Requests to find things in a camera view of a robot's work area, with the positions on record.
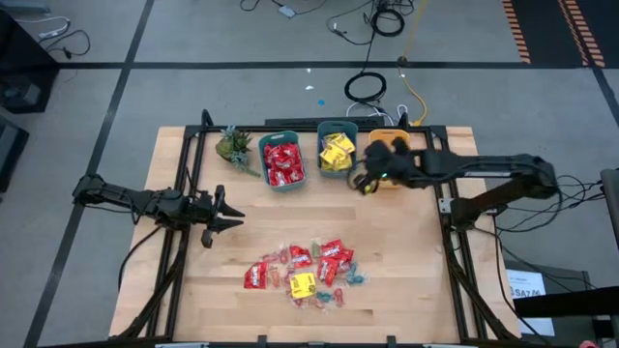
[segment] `yellow candy wrapper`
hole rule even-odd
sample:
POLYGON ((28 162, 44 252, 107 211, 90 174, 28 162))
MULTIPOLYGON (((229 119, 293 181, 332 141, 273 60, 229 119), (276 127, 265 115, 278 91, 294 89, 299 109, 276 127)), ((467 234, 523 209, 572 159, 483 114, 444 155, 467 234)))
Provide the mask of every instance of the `yellow candy wrapper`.
POLYGON ((325 150, 320 153, 320 157, 330 164, 339 160, 344 160, 346 156, 348 155, 344 150, 333 144, 325 146, 325 150))
POLYGON ((343 149, 346 152, 346 154, 351 154, 352 152, 355 151, 355 144, 353 144, 352 141, 348 139, 348 136, 346 136, 345 133, 340 133, 338 137, 333 139, 333 142, 339 148, 343 149))
POLYGON ((290 278, 290 293, 295 299, 304 299, 316 294, 316 279, 313 273, 295 275, 290 278))

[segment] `teal bin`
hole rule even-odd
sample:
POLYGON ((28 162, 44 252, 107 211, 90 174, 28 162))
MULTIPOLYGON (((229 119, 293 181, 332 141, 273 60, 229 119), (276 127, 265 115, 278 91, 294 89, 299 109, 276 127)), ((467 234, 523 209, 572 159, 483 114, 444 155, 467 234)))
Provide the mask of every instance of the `teal bin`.
MULTIPOLYGON (((262 175, 267 185, 271 189, 278 191, 278 192, 286 192, 286 191, 290 191, 293 189, 299 189, 303 185, 306 184, 306 180, 308 178, 308 171, 305 168, 305 164, 303 164, 304 177, 302 181, 299 181, 299 182, 296 182, 290 185, 280 186, 280 187, 274 187, 274 186, 271 186, 271 184, 269 184, 269 174, 267 173, 267 164, 264 161, 264 148, 267 144, 271 144, 272 146, 278 146, 281 144, 288 144, 288 143, 294 143, 294 144, 297 144, 297 146, 299 146, 299 134, 297 134, 296 132, 292 130, 285 130, 285 131, 280 131, 280 132, 273 133, 273 134, 264 135, 262 138, 260 138, 260 141, 258 142, 258 148, 260 149, 260 161, 262 162, 262 175)), ((303 163, 303 155, 301 154, 300 146, 299 146, 299 156, 301 156, 301 162, 303 163)))
POLYGON ((354 168, 357 165, 357 125, 352 122, 341 122, 341 121, 325 121, 318 125, 318 169, 320 169, 320 174, 326 178, 334 178, 334 179, 346 179, 348 175, 348 170, 341 171, 328 171, 322 170, 320 168, 320 153, 324 150, 322 146, 322 138, 325 135, 333 134, 336 132, 343 132, 346 136, 355 144, 355 152, 352 153, 352 167, 354 168))

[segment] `wooden tabletop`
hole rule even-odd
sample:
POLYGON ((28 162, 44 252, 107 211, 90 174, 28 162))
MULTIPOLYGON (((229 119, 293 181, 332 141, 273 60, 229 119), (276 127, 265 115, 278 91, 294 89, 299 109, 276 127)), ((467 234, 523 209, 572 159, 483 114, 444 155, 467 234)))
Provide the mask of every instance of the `wooden tabletop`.
MULTIPOLYGON (((146 188, 173 186, 183 131, 160 129, 146 188)), ((471 129, 448 128, 448 134, 453 152, 477 155, 471 129)), ((252 135, 254 150, 262 135, 252 135)), ((381 189, 364 197, 344 181, 322 178, 316 168, 316 134, 299 135, 308 182, 302 189, 277 193, 263 178, 240 173, 221 159, 215 152, 221 136, 207 134, 198 186, 213 191, 224 185, 227 203, 247 217, 244 225, 215 236, 211 249, 200 243, 203 226, 192 230, 174 339, 238 342, 267 334, 269 341, 370 343, 395 335, 401 343, 458 342, 433 189, 381 189), (343 289, 344 307, 297 309, 282 289, 244 289, 245 271, 260 256, 280 244, 309 247, 313 238, 341 238, 355 250, 360 272, 369 276, 369 283, 343 289)), ((368 135, 359 134, 357 141, 358 150, 363 150, 368 135)), ((426 148, 424 137, 411 133, 411 147, 426 148)), ((250 161, 259 171, 257 151, 251 152, 250 161)), ((481 179, 462 179, 457 185, 463 197, 486 189, 481 179)), ((488 217, 481 217, 477 225, 493 230, 488 217)), ((133 243, 152 229, 152 221, 142 219, 133 243)), ((162 240, 163 232, 129 261, 110 334, 124 330, 152 295, 162 240)), ((494 239, 470 231, 469 241, 481 295, 508 330, 519 335, 516 318, 501 296, 494 239)), ((509 289, 502 260, 500 264, 509 289)), ((321 284, 320 289, 327 288, 321 284)), ((469 334, 475 336, 470 303, 462 294, 469 334)), ((162 302, 162 313, 167 313, 167 306, 168 298, 162 302)), ((161 315, 160 333, 164 321, 161 315)))

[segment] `red candy package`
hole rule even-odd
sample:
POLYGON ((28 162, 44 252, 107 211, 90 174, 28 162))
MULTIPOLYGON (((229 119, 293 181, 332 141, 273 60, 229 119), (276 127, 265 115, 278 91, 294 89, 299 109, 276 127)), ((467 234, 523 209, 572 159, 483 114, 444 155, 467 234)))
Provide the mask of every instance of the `red candy package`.
POLYGON ((332 257, 321 257, 318 263, 318 279, 327 286, 333 284, 333 279, 338 271, 339 261, 332 257))
POLYGON ((267 263, 257 262, 245 272, 246 289, 266 289, 267 288, 267 263))
POLYGON ((300 246, 290 246, 290 257, 294 268, 302 268, 311 265, 311 253, 300 246))
POLYGON ((338 257, 344 246, 341 240, 334 240, 320 247, 320 256, 322 257, 338 257))
POLYGON ((341 264, 349 264, 352 261, 352 255, 355 253, 353 249, 343 248, 341 253, 337 256, 341 264))

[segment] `orange striped tape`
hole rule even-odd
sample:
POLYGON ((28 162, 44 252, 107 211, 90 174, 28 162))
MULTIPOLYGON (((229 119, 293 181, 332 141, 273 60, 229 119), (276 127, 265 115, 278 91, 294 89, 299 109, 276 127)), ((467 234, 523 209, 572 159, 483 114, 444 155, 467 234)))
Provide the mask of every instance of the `orange striped tape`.
POLYGON ((516 41, 516 47, 518 49, 518 54, 520 55, 520 60, 523 63, 531 64, 529 49, 526 46, 526 41, 524 40, 524 36, 520 30, 520 24, 518 24, 518 19, 516 17, 516 13, 514 12, 512 0, 503 0, 503 10, 505 10, 505 16, 507 17, 507 21, 510 23, 510 28, 512 29, 512 35, 516 41))
MULTIPOLYGON (((580 33, 580 36, 582 37, 582 40, 587 47, 587 50, 591 54, 591 58, 593 58, 594 63, 598 67, 605 67, 606 63, 604 62, 604 56, 602 55, 602 52, 598 49, 596 40, 593 37, 589 26, 587 25, 587 21, 585 20, 584 16, 582 16, 582 12, 580 11, 578 4, 575 0, 565 0, 565 3, 568 5, 568 10, 570 12, 570 15, 572 16, 572 19, 574 20, 574 23, 576 24, 578 33, 580 33)), ((568 21, 568 24, 572 26, 572 23, 567 16, 566 20, 568 21)), ((575 37, 575 40, 578 43, 580 42, 578 37, 575 37)))
POLYGON ((580 53, 580 59, 583 66, 589 65, 589 60, 587 59, 587 55, 584 53, 584 48, 580 43, 580 39, 578 38, 578 33, 570 20, 570 14, 568 13, 568 9, 570 11, 579 11, 578 6, 575 4, 575 0, 557 0, 559 3, 559 7, 561 8, 561 13, 563 13, 563 17, 565 17, 565 21, 568 23, 568 27, 570 28, 570 32, 572 33, 572 39, 576 44, 576 48, 578 49, 578 53, 580 53))

